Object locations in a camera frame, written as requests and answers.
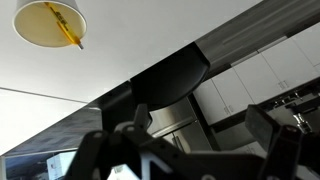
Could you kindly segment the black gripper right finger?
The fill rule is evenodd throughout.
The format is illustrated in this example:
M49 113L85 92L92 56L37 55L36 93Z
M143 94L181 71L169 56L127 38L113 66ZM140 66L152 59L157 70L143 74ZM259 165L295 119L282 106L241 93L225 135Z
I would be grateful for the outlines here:
M250 156L264 160L272 150L280 124L258 105L249 105L246 110L245 126L264 153L254 151Z

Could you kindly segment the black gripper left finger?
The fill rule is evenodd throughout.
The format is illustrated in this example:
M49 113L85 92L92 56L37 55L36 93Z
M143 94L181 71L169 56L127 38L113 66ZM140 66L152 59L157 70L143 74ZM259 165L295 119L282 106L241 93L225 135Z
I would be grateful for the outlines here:
M134 125L147 130L152 123L151 115L146 104L139 104L134 115Z

